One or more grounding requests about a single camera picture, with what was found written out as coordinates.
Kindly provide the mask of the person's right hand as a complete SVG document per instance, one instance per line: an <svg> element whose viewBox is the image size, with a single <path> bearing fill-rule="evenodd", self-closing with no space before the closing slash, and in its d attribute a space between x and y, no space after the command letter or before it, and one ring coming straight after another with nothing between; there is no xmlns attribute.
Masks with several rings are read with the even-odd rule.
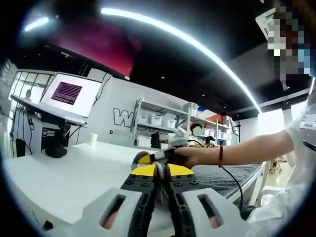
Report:
<svg viewBox="0 0 316 237"><path fill-rule="evenodd" d="M182 147L175 149L176 159L174 164L193 168L196 165L204 165L207 157L205 148Z"/></svg>

